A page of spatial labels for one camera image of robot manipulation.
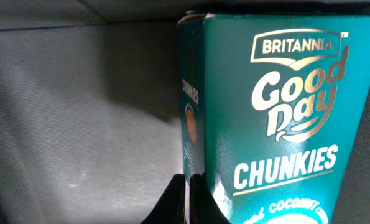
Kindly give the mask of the teal Chunkies cookie box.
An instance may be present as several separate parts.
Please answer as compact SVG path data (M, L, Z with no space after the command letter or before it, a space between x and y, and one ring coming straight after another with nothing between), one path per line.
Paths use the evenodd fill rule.
M185 181L230 223L329 223L370 87L370 15L178 22Z

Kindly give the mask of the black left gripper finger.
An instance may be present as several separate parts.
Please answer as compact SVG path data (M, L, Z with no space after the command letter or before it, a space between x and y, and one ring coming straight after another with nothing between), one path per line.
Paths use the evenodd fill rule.
M230 224L215 202L200 174L185 181L175 174L142 224Z

